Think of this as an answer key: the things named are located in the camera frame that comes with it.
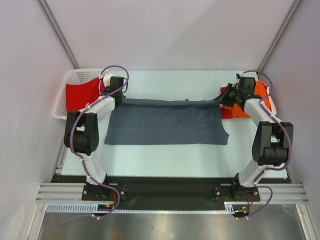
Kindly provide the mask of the grey blue t shirt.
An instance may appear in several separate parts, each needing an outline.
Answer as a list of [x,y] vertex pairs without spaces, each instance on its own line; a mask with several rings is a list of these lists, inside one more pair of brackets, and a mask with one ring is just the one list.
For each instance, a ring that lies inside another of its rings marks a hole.
[[213,100],[127,98],[111,112],[106,145],[221,145],[228,143]]

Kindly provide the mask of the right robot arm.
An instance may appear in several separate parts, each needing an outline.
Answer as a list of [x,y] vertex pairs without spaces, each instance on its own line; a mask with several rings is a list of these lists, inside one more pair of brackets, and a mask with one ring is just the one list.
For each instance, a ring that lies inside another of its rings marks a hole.
[[265,99],[255,94],[256,80],[237,75],[214,101],[232,107],[238,105],[255,123],[252,159],[243,171],[232,179],[225,192],[235,201],[246,201],[258,193],[258,182],[269,171],[282,171],[292,158],[293,125],[283,122],[266,106]]

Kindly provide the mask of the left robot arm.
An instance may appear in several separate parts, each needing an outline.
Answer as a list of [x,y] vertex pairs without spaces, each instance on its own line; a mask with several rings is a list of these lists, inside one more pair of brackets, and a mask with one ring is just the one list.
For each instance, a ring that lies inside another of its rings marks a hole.
[[64,131],[64,145],[78,157],[85,172],[86,182],[93,186],[93,194],[100,200],[114,195],[119,200],[119,191],[104,183],[107,174],[92,154],[100,142],[99,118],[100,111],[110,113],[124,100],[123,89],[127,87],[129,77],[112,76],[109,85],[92,103],[80,110],[72,110],[67,114]]

